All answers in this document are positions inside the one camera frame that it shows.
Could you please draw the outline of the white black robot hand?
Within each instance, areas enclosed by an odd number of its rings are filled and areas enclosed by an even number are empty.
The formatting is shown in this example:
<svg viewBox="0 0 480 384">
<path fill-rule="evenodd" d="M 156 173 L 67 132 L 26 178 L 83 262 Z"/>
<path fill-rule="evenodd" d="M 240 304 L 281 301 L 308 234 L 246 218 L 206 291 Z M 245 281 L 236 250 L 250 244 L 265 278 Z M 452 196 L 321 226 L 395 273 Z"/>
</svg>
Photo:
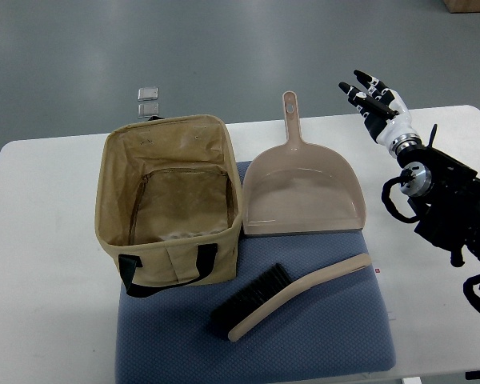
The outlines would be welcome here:
<svg viewBox="0 0 480 384">
<path fill-rule="evenodd" d="M 365 91 L 346 82 L 340 82 L 338 86 L 363 117 L 371 138 L 384 146 L 393 158 L 405 146 L 421 144 L 418 133 L 412 127 L 410 112 L 399 93 L 360 70 L 355 70 L 354 76 Z"/>
</svg>

